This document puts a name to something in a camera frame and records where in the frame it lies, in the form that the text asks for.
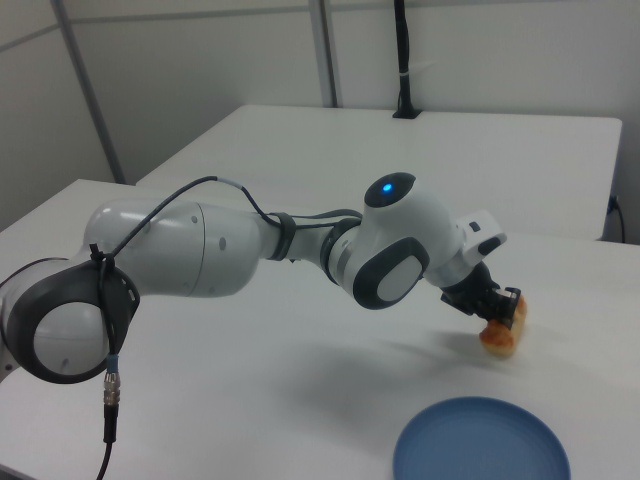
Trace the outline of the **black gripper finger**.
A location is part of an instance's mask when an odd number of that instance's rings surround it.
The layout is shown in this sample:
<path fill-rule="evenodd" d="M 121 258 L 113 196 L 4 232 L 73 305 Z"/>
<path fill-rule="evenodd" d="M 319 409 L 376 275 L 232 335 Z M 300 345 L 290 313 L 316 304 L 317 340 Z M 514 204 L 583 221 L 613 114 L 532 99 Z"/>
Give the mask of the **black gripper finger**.
<path fill-rule="evenodd" d="M 511 330 L 516 309 L 521 298 L 521 290 L 515 287 L 492 289 L 489 293 L 489 320 L 496 320 Z"/>

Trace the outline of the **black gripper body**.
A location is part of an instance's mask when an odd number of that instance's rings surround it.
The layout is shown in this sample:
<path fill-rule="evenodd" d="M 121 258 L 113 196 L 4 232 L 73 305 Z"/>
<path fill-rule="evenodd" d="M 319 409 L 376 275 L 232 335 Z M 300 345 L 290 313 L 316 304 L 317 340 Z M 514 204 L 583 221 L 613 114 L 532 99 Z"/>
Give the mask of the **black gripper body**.
<path fill-rule="evenodd" d="M 497 319 L 499 289 L 499 284 L 491 278 L 486 264 L 480 262 L 464 280 L 442 288 L 440 299 L 465 315 Z"/>

